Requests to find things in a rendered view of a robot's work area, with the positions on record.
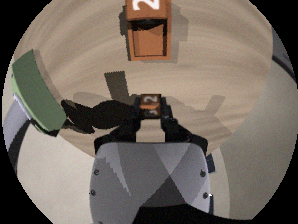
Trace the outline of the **brown rectangular tray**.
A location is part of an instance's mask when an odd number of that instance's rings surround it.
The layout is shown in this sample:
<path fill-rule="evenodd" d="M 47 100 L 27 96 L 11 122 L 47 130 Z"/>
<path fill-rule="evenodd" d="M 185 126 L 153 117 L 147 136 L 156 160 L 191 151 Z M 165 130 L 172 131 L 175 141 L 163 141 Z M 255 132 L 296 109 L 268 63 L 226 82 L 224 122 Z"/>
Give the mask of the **brown rectangular tray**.
<path fill-rule="evenodd" d="M 167 19 L 162 25 L 137 25 L 127 21 L 131 61 L 170 60 L 171 0 L 167 0 Z"/>

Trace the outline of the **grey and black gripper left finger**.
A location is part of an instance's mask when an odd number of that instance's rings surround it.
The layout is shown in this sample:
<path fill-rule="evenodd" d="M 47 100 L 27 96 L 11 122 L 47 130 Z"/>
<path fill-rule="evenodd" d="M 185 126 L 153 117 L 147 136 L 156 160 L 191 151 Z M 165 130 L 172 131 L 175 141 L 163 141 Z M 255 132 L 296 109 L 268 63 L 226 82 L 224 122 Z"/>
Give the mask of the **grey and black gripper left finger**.
<path fill-rule="evenodd" d="M 94 140 L 95 155 L 99 147 L 111 141 L 136 142 L 136 132 L 141 127 L 140 99 L 135 98 L 134 105 L 131 105 L 128 118 L 125 118 L 120 126 L 109 134 L 98 137 Z"/>

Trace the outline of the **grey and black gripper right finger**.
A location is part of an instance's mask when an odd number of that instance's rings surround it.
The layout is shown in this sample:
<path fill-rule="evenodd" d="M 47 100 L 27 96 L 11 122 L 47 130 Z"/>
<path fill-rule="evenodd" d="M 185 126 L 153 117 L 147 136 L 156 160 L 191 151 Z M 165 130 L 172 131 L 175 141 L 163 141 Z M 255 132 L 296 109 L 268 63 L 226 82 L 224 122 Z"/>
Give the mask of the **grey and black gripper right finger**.
<path fill-rule="evenodd" d="M 173 118 L 171 105 L 167 105 L 166 97 L 161 98 L 161 129 L 165 132 L 165 142 L 192 142 L 198 144 L 206 157 L 207 139 L 192 134 L 189 130 L 178 124 Z"/>

